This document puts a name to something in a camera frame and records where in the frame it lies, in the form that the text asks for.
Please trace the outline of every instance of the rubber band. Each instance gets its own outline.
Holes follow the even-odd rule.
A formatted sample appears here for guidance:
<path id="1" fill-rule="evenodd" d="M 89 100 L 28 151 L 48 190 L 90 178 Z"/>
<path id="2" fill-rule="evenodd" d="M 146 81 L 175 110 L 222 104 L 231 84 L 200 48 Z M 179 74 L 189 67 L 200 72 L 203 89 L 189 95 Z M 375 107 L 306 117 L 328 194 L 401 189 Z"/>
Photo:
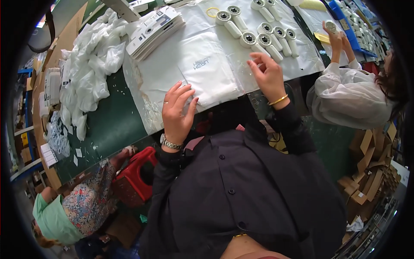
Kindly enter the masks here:
<path id="1" fill-rule="evenodd" d="M 208 11 L 211 10 L 211 9 L 217 10 L 217 12 L 219 12 L 220 10 L 217 7 L 210 7 L 209 9 L 207 9 L 206 14 L 211 18 L 216 18 L 216 16 L 212 16 L 208 13 Z"/>

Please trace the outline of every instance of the woman's left hand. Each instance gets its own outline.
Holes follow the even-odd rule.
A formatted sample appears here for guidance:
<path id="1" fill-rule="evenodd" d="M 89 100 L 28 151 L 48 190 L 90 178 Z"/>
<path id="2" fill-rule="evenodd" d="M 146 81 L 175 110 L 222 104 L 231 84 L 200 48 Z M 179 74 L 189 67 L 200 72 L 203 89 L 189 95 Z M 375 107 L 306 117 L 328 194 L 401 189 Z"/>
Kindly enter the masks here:
<path id="1" fill-rule="evenodd" d="M 198 102 L 198 97 L 194 98 L 190 103 L 187 114 L 185 116 L 181 115 L 185 102 L 195 93 L 195 90 L 190 90 L 191 85 L 179 88 L 181 84 L 182 82 L 178 81 L 165 94 L 164 105 L 162 106 L 165 139 L 176 145 L 181 145 L 190 132 Z"/>

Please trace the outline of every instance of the yellow paper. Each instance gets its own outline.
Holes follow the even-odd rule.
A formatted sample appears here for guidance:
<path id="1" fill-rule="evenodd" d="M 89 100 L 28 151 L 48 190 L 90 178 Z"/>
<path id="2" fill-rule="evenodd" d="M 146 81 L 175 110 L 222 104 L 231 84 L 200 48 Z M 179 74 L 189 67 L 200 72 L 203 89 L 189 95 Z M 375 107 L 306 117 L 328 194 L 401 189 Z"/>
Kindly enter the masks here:
<path id="1" fill-rule="evenodd" d="M 326 11 L 325 5 L 320 0 L 304 0 L 299 5 L 300 8 L 314 9 L 319 11 Z"/>
<path id="2" fill-rule="evenodd" d="M 318 39 L 318 40 L 320 40 L 321 42 L 325 42 L 325 43 L 327 43 L 327 44 L 331 44 L 331 42 L 329 41 L 329 36 L 328 35 L 325 35 L 325 34 L 321 34 L 321 33 L 319 33 L 319 32 L 314 32 L 313 33 L 314 35 L 315 35 L 315 37 Z"/>

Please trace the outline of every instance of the silver wristwatch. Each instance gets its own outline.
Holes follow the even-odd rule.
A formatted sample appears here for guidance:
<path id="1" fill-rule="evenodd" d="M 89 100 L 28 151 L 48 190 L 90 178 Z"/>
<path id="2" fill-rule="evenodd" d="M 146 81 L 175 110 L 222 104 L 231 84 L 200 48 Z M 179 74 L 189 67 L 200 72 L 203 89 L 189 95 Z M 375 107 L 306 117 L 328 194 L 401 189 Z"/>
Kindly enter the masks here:
<path id="1" fill-rule="evenodd" d="M 161 145 L 164 145 L 166 147 L 172 148 L 172 149 L 177 149 L 180 150 L 183 145 L 177 145 L 177 144 L 173 144 L 171 142 L 169 142 L 166 138 L 165 138 L 165 134 L 161 134 L 161 139 L 159 140 L 161 142 Z"/>

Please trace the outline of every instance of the dark hair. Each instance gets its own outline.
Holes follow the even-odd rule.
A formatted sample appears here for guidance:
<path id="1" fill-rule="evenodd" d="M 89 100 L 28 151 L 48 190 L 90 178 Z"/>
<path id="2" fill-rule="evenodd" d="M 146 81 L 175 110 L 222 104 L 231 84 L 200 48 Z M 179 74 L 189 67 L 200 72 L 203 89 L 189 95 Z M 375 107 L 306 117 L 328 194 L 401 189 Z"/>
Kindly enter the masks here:
<path id="1" fill-rule="evenodd" d="M 405 80 L 403 67 L 400 59 L 393 52 L 391 61 L 388 64 L 388 73 L 382 73 L 375 77 L 375 83 L 381 88 L 385 94 L 385 101 L 392 101 L 393 107 L 390 119 L 395 119 L 400 111 L 408 103 L 408 85 Z"/>

